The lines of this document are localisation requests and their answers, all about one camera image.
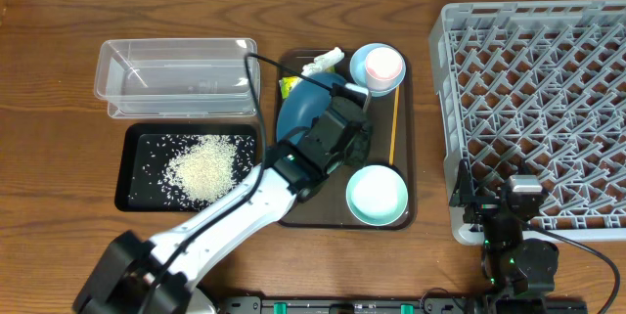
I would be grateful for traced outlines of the white napkin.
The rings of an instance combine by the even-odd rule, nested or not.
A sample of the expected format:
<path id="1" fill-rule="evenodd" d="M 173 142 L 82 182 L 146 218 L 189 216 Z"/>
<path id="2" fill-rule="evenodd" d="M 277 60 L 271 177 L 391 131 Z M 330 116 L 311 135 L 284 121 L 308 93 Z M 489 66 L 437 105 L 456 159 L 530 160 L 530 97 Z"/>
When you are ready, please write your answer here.
<path id="1" fill-rule="evenodd" d="M 312 63 L 303 66 L 301 74 L 303 76 L 310 76 L 324 72 L 342 61 L 344 56 L 345 54 L 341 49 L 334 47 L 331 51 L 315 57 Z"/>

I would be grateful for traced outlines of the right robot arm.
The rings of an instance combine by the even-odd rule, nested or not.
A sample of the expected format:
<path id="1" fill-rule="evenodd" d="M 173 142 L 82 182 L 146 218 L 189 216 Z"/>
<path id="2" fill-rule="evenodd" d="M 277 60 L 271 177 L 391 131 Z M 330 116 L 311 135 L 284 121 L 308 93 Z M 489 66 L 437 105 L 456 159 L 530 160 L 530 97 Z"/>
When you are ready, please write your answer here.
<path id="1" fill-rule="evenodd" d="M 451 207 L 464 210 L 463 221 L 483 229 L 481 271 L 492 288 L 469 299 L 465 313 L 546 313 L 545 294 L 555 289 L 559 265 L 556 245 L 523 237 L 526 222 L 539 214 L 548 191 L 535 175 L 510 176 L 498 197 L 473 189 L 470 169 L 459 163 Z"/>

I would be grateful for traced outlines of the dark blue plate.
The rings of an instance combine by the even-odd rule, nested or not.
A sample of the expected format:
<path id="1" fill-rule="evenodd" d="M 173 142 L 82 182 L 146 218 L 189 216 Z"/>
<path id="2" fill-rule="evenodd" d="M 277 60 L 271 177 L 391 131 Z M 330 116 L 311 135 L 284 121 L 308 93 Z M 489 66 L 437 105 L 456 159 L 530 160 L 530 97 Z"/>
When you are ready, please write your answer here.
<path id="1" fill-rule="evenodd" d="M 302 135 L 312 127 L 331 102 L 330 91 L 308 81 L 298 83 L 284 100 L 278 114 L 276 140 L 281 141 L 295 128 L 298 131 L 290 137 L 297 144 Z"/>

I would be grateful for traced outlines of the pile of white rice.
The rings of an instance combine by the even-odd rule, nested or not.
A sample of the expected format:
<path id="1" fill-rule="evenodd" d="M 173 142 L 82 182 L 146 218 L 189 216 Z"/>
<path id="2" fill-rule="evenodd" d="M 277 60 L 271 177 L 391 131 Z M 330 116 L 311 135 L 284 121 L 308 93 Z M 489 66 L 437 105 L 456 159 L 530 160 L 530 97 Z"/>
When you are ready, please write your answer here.
<path id="1" fill-rule="evenodd" d="M 197 211 L 224 197 L 254 165 L 250 135 L 146 134 L 128 193 L 141 209 Z"/>

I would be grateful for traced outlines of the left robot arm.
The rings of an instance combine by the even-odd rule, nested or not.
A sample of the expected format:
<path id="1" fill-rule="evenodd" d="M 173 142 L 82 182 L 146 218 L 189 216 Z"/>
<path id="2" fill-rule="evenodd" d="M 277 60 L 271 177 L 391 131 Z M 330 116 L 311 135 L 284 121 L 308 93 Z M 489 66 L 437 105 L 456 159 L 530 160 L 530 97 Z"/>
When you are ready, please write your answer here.
<path id="1" fill-rule="evenodd" d="M 314 197 L 370 136 L 364 109 L 332 98 L 297 144 L 277 143 L 216 204 L 146 241 L 131 231 L 115 238 L 74 300 L 73 312 L 186 312 L 200 280 L 216 263 L 297 203 Z"/>

